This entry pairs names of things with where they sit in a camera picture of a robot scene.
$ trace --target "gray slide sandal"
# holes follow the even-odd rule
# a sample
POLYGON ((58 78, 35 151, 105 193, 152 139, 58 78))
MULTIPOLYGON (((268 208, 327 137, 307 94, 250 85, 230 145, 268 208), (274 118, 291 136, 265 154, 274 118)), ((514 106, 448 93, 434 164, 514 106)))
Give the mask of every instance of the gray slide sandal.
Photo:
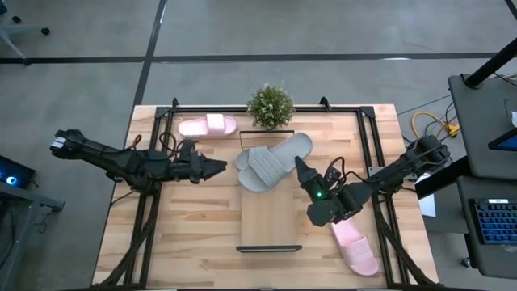
POLYGON ((313 141, 305 133, 297 133, 272 148, 260 146, 243 150, 235 158, 235 167, 241 170, 239 183, 251 192, 271 190, 294 169, 294 158, 305 158, 311 150, 313 141))

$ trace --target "chair leg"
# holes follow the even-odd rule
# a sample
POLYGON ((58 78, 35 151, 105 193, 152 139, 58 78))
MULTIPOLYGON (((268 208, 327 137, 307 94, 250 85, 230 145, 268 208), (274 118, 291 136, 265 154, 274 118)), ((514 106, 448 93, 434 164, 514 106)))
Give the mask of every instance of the chair leg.
POLYGON ((39 32, 42 27, 38 27, 36 25, 9 25, 6 27, 2 27, 2 30, 7 33, 7 35, 15 35, 23 32, 39 32))
POLYGON ((3 32, 3 31, 0 31, 0 38, 3 39, 3 41, 6 42, 7 45, 9 45, 11 47, 11 49, 13 49, 16 53, 18 53, 18 55, 24 59, 26 58, 25 55, 22 53, 22 51, 20 51, 15 44, 13 44, 13 42, 9 39, 9 36, 3 32))

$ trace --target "table leg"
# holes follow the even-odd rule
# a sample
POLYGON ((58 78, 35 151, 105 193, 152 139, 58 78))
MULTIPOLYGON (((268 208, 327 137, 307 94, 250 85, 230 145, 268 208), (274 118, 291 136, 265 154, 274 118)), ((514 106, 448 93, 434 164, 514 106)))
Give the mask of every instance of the table leg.
POLYGON ((467 156, 460 158, 431 177, 415 184, 417 196, 422 199, 430 194, 456 182, 462 175, 472 175, 467 156))

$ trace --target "computer monitor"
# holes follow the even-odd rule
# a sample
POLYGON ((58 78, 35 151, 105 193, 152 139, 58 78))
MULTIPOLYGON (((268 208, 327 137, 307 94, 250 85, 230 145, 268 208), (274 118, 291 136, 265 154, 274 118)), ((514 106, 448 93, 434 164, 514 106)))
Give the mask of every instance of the computer monitor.
POLYGON ((517 129, 503 134, 488 144, 491 150, 517 151, 517 129))

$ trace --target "blue light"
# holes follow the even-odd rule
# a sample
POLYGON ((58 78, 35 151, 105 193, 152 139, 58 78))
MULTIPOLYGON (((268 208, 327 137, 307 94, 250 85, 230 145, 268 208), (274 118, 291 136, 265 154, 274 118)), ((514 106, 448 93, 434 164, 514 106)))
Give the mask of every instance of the blue light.
POLYGON ((16 180, 17 179, 15 177, 7 177, 6 182, 9 185, 14 185, 14 184, 16 184, 16 180))

